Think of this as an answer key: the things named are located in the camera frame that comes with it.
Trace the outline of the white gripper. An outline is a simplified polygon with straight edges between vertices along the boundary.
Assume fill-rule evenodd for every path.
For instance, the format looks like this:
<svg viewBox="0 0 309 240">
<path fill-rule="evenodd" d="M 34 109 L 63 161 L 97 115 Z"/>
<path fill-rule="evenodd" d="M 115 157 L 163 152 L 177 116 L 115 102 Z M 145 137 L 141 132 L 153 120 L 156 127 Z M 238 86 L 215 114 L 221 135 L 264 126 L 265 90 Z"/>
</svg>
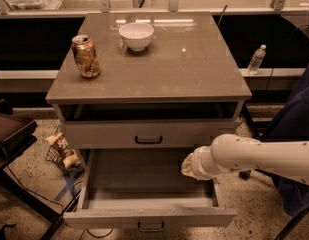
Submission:
<svg viewBox="0 0 309 240">
<path fill-rule="evenodd" d="M 190 153 L 181 165 L 184 176 L 198 180 L 210 180 L 222 173 L 221 168 L 215 162 L 211 148 L 202 146 Z"/>
</svg>

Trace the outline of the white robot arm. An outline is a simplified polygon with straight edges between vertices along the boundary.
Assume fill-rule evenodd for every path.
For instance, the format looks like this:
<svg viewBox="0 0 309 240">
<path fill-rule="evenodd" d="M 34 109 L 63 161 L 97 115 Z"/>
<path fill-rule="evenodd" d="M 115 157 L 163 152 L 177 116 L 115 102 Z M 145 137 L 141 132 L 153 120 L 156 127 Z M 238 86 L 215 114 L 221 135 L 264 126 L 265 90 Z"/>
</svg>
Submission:
<svg viewBox="0 0 309 240">
<path fill-rule="evenodd" d="M 220 174 L 262 170 L 309 186 L 309 141 L 261 142 L 224 134 L 196 148 L 182 163 L 183 175 L 210 180 Z"/>
</svg>

